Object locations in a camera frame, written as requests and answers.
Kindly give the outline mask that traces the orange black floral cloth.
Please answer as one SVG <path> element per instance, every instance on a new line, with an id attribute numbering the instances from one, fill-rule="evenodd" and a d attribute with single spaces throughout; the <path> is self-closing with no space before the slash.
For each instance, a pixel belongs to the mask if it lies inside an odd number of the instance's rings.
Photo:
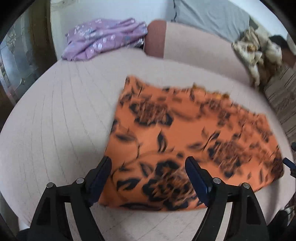
<path id="1" fill-rule="evenodd" d="M 202 207 L 185 171 L 192 156 L 211 176 L 257 191 L 283 176 L 264 114 L 203 88 L 158 88 L 128 76 L 105 155 L 112 170 L 99 203 L 140 210 Z"/>

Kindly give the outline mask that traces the beige brown patterned blanket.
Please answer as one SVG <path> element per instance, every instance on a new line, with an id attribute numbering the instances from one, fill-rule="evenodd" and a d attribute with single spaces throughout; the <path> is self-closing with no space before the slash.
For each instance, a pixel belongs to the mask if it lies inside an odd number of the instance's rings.
<path id="1" fill-rule="evenodd" d="M 282 65 L 279 45 L 253 27 L 246 29 L 242 38 L 232 43 L 232 48 L 250 75 L 250 85 L 264 87 Z"/>

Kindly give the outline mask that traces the grey pillow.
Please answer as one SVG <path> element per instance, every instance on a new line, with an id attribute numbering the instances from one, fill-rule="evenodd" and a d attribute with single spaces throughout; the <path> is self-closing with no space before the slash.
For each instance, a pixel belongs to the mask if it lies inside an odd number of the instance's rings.
<path id="1" fill-rule="evenodd" d="M 249 28 L 250 16 L 231 1 L 174 1 L 174 22 L 201 29 L 229 42 L 240 39 Z"/>

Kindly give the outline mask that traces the pink bolster pillow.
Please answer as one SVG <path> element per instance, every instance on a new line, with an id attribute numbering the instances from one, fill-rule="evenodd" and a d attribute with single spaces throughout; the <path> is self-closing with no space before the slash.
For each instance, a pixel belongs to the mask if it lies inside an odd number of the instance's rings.
<path id="1" fill-rule="evenodd" d="M 148 56 L 168 59 L 209 70 L 250 85 L 250 75 L 232 44 L 216 35 L 187 25 L 154 20 L 145 36 Z"/>

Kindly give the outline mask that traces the purple floral cloth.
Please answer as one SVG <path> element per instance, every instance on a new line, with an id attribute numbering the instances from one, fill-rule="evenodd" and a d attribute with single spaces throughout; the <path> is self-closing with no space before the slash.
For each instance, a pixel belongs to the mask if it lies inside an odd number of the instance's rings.
<path id="1" fill-rule="evenodd" d="M 136 43 L 147 34 L 146 23 L 137 22 L 134 18 L 95 19 L 69 30 L 66 34 L 67 46 L 63 51 L 62 59 L 89 60 L 101 53 Z"/>

